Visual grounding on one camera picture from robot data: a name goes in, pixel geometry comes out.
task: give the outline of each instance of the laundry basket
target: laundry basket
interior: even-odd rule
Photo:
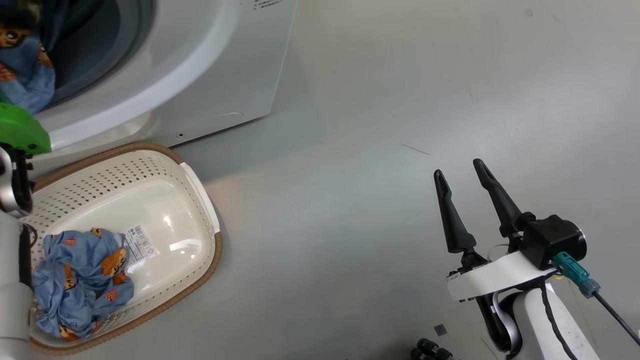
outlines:
[[[44,237],[65,230],[129,232],[141,249],[126,269],[133,298],[84,339],[67,342],[38,328],[34,301],[31,344],[49,355],[86,350],[162,313],[203,285],[222,253],[220,223],[201,182],[180,156],[149,143],[92,156],[39,182],[24,221],[37,232],[32,272],[44,259]]]

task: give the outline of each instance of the teal connector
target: teal connector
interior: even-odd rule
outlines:
[[[554,267],[578,286],[580,292],[588,299],[600,290],[600,285],[589,278],[589,272],[565,251],[554,258]]]

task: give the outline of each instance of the barcode label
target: barcode label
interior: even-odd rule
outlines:
[[[137,225],[127,230],[125,233],[125,242],[131,249],[129,265],[133,265],[157,253],[157,249],[151,243],[151,240],[149,240],[147,232],[145,232],[145,228],[142,225]]]

